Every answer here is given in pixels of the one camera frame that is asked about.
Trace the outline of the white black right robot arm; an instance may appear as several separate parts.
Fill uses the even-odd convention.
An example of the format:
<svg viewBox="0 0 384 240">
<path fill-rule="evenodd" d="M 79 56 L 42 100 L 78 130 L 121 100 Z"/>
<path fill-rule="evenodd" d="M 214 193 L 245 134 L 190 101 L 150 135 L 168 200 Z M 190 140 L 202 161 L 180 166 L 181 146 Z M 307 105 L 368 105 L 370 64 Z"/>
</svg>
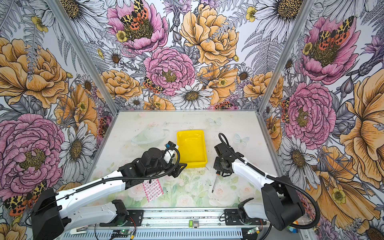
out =
<svg viewBox="0 0 384 240">
<path fill-rule="evenodd" d="M 266 220 L 281 231 L 286 227 L 296 229 L 311 228 L 311 225 L 299 225 L 296 220 L 305 214 L 303 204 L 297 194 L 297 188 L 288 178 L 275 177 L 263 172 L 250 163 L 244 155 L 235 153 L 225 143 L 215 146 L 217 157 L 214 169 L 222 177 L 236 174 L 246 179 L 262 194 L 262 200 L 248 198 L 238 205 L 238 218 L 243 224 Z"/>
</svg>

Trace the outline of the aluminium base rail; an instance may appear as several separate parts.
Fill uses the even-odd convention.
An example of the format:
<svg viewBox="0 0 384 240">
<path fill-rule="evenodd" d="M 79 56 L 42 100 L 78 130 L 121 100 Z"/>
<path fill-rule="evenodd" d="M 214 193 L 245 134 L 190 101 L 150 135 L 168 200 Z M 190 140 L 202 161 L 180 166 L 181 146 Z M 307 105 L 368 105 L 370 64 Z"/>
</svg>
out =
<svg viewBox="0 0 384 240">
<path fill-rule="evenodd" d="M 113 233 L 136 230 L 133 240 L 259 240 L 274 228 L 266 220 L 239 221 L 237 208 L 128 209 L 131 219 L 116 227 L 88 226 L 87 233 L 62 233 L 59 240 L 110 240 Z M 254 227 L 260 233 L 247 235 Z"/>
</svg>

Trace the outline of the white stapler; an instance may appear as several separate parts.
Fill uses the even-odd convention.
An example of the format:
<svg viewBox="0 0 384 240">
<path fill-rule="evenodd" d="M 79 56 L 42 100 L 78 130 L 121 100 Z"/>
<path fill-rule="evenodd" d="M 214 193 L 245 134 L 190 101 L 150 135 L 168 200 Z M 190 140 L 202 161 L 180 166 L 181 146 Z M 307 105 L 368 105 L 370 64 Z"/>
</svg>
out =
<svg viewBox="0 0 384 240">
<path fill-rule="evenodd" d="M 80 227 L 80 228 L 75 228 L 70 230 L 71 235 L 81 235 L 81 234 L 86 234 L 87 233 L 88 226 Z"/>
</svg>

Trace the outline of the small green circuit board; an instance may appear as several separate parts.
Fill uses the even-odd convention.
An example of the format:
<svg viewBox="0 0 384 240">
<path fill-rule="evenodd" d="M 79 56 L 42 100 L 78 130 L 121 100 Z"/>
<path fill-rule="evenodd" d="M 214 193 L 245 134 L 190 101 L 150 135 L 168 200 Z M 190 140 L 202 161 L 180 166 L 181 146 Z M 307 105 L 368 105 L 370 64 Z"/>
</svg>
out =
<svg viewBox="0 0 384 240">
<path fill-rule="evenodd" d="M 247 235 L 254 235 L 254 234 L 259 234 L 260 233 L 260 228 L 259 227 L 254 227 L 252 229 L 249 229 L 247 231 Z"/>
</svg>

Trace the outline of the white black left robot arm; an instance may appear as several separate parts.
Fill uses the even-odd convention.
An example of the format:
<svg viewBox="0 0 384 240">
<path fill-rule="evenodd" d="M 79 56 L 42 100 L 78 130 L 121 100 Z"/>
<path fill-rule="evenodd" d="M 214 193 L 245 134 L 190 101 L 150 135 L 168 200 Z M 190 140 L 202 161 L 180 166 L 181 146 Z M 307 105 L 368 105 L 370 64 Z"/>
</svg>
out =
<svg viewBox="0 0 384 240">
<path fill-rule="evenodd" d="M 92 224 L 106 227 L 126 224 L 131 216 L 121 200 L 104 206 L 89 208 L 87 205 L 145 181 L 164 176 L 177 178 L 187 164 L 181 163 L 175 143 L 168 142 L 165 147 L 165 150 L 150 148 L 140 158 L 80 187 L 60 192 L 52 188 L 43 191 L 31 213 L 33 238 L 53 240 L 65 231 Z"/>
</svg>

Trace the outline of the yellow plastic bin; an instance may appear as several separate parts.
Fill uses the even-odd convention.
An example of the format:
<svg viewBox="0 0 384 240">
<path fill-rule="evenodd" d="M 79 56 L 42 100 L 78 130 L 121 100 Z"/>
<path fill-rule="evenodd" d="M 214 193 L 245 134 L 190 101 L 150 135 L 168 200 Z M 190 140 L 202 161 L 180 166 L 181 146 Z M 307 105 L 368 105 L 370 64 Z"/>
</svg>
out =
<svg viewBox="0 0 384 240">
<path fill-rule="evenodd" d="M 207 150 L 203 130 L 177 132 L 177 145 L 181 154 L 180 163 L 187 168 L 204 168 L 207 165 Z"/>
</svg>

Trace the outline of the pink dotted blister sheet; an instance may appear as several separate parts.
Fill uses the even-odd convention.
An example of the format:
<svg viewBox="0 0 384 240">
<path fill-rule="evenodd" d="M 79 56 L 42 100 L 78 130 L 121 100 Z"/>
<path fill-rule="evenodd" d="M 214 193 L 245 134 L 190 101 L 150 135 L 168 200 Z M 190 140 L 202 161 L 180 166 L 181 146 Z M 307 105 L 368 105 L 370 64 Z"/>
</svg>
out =
<svg viewBox="0 0 384 240">
<path fill-rule="evenodd" d="M 163 188 L 159 179 L 144 181 L 143 189 L 148 203 L 157 199 L 164 194 Z"/>
</svg>

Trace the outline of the black orange screwdriver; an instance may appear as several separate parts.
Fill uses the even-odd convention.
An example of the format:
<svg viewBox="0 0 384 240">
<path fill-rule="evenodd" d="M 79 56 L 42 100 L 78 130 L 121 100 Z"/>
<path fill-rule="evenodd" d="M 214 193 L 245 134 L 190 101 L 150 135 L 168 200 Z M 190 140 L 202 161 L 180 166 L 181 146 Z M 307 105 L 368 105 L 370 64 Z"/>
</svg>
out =
<svg viewBox="0 0 384 240">
<path fill-rule="evenodd" d="M 213 193 L 213 192 L 214 192 L 214 190 L 215 190 L 215 186 L 216 186 L 216 184 L 217 184 L 217 181 L 218 181 L 218 179 L 219 179 L 219 176 L 220 176 L 220 174 L 221 174 L 221 172 L 220 172 L 220 171 L 216 171 L 216 178 L 215 178 L 215 181 L 214 181 L 214 183 L 213 183 L 213 186 L 212 186 L 212 191 L 211 191 L 211 193 Z"/>
</svg>

